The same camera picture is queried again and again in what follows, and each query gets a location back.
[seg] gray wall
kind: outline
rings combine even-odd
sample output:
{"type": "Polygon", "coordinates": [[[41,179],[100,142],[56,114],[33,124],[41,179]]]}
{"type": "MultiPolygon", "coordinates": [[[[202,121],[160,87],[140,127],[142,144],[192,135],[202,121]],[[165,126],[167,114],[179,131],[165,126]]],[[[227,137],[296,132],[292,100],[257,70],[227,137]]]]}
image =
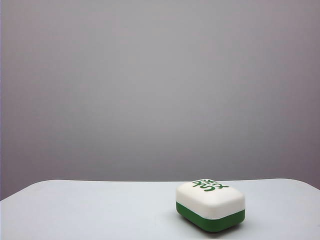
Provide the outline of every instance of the gray wall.
{"type": "Polygon", "coordinates": [[[320,188],[319,0],[3,0],[2,198],[49,179],[320,188]]]}

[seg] green tile base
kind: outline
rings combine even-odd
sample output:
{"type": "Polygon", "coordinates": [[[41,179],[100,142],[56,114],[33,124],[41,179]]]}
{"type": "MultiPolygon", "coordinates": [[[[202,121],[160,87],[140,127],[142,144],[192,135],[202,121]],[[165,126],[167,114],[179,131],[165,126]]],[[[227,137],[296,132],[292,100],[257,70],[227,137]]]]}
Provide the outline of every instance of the green tile base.
{"type": "Polygon", "coordinates": [[[203,218],[178,202],[176,202],[176,210],[190,222],[207,232],[220,232],[224,229],[230,228],[233,225],[241,223],[245,219],[245,210],[222,217],[220,219],[203,218]]]}

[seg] green bottom layer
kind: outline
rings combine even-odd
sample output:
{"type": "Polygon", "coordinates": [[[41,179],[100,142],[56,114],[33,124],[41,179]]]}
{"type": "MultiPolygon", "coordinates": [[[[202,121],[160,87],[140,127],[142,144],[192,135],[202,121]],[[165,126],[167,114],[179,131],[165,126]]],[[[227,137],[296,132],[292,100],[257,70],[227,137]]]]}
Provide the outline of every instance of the green bottom layer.
{"type": "Polygon", "coordinates": [[[222,217],[220,219],[203,218],[178,202],[176,202],[176,210],[190,222],[194,223],[207,232],[220,232],[224,229],[241,223],[245,219],[245,210],[222,217]]]}

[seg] white table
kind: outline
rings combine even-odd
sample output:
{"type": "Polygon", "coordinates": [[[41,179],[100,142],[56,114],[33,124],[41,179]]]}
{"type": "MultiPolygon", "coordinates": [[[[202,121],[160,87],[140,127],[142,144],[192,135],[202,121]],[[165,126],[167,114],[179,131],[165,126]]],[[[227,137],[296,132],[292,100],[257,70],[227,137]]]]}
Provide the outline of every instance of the white table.
{"type": "Polygon", "coordinates": [[[245,194],[246,219],[218,233],[178,215],[182,182],[49,180],[1,201],[1,240],[319,240],[320,190],[291,179],[221,181],[245,194]]]}

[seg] white top surface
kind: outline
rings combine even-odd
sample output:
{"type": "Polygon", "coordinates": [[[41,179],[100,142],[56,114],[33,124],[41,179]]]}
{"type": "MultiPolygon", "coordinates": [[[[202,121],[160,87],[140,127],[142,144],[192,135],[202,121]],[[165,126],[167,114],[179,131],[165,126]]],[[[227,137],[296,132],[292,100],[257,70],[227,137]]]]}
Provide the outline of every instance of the white top surface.
{"type": "Polygon", "coordinates": [[[244,210],[245,196],[232,186],[202,178],[176,189],[176,201],[205,219],[221,219],[244,210]]]}
{"type": "Polygon", "coordinates": [[[1,201],[1,240],[319,240],[320,190],[301,181],[220,181],[245,195],[244,222],[207,233],[176,212],[183,182],[49,180],[1,201]]]}

